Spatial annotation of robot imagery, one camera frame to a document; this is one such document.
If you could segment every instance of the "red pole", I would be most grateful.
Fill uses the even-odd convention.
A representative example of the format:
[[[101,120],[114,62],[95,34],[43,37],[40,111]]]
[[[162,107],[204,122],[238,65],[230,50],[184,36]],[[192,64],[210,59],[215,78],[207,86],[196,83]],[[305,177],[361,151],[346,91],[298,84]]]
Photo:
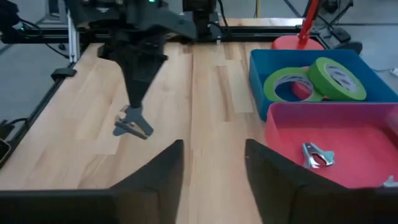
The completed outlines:
[[[312,27],[313,18],[318,8],[318,0],[311,0],[310,9],[308,10],[307,17],[303,21],[303,28],[298,35],[298,44],[306,44],[308,41],[309,32]]]

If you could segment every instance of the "pink bin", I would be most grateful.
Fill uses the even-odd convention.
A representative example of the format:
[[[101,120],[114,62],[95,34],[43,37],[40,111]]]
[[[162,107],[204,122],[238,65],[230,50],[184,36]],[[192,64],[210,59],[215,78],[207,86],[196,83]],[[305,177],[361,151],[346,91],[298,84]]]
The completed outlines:
[[[335,152],[335,164],[312,172],[344,187],[380,187],[398,179],[397,103],[273,103],[268,146],[303,165],[302,144]]]

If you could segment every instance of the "wooden table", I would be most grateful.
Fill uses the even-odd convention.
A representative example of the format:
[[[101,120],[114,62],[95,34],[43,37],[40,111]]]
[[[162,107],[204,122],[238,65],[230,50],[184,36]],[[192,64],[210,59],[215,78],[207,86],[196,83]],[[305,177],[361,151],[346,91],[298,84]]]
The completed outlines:
[[[231,26],[293,26],[301,19],[230,19]],[[264,142],[248,82],[252,49],[271,43],[165,47],[169,60],[144,100],[155,131],[148,140],[112,135],[127,104],[120,68],[93,44],[76,77],[59,91],[0,170],[0,190],[103,189],[119,182],[176,139],[185,141],[177,223],[260,223],[244,165],[244,142]]]

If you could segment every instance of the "blue plastic tray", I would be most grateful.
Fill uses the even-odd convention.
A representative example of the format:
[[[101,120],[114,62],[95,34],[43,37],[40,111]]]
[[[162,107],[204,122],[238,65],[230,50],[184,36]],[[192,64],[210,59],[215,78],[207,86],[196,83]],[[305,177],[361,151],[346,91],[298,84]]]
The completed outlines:
[[[333,59],[350,70],[365,87],[367,102],[398,102],[398,95],[351,50],[252,50],[249,79],[257,110],[263,121],[266,120],[269,105],[273,103],[264,95],[263,85],[266,78],[282,68],[309,66],[319,57]],[[295,97],[290,90],[287,92],[291,95],[290,98]]]

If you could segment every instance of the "tape roll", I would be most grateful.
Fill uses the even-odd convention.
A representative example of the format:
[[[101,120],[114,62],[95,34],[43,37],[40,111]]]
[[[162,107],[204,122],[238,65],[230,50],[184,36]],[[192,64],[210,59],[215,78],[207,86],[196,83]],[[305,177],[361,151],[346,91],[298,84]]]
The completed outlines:
[[[302,68],[283,68],[271,74],[264,82],[264,94],[271,101],[287,101],[277,95],[276,88],[287,82],[296,82],[305,85],[310,90],[310,95],[302,101],[321,101],[323,95],[315,90],[314,85]]]
[[[302,68],[304,70],[308,70],[309,66],[304,66]],[[300,100],[305,100],[311,95],[311,91],[305,85],[298,82],[292,83],[292,91]]]
[[[340,63],[325,57],[318,58],[308,70],[308,77],[316,89],[331,100],[365,100],[362,83]]]

